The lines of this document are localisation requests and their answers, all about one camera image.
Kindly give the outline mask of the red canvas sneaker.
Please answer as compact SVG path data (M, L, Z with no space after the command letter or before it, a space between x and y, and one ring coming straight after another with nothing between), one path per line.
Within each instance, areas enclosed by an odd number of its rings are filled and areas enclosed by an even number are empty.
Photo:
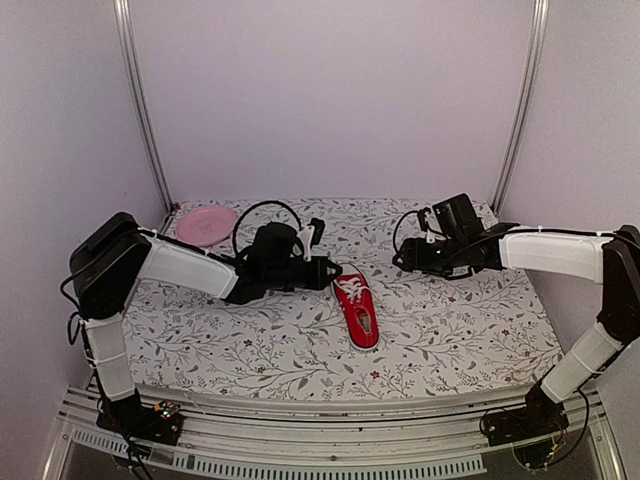
M373 351L379 342L379 327L372 290L355 265L344 263L341 267L343 271L332 288L347 324L350 343L359 351Z

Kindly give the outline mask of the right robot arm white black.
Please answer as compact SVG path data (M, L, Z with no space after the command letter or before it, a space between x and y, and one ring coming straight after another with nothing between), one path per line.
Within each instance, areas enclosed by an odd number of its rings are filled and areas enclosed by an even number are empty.
M639 229L487 226L465 194L412 211L420 234L393 240L393 264L446 280L522 270L551 315L566 353L538 380L517 427L537 436L560 404L602 374L639 337Z

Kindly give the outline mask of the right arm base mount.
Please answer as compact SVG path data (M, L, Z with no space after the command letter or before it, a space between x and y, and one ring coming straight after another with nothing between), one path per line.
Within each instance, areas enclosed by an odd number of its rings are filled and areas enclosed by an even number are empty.
M489 445L510 445L516 461L528 470L542 470L551 465L568 427L563 406L554 407L549 416L526 406L492 408L479 420L479 430Z

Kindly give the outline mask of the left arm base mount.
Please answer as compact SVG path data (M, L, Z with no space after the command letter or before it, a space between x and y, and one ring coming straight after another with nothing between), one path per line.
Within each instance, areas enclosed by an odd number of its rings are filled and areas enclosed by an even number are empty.
M176 446L184 420L179 403L164 400L147 407L134 400L107 402L101 407L96 425L128 439Z

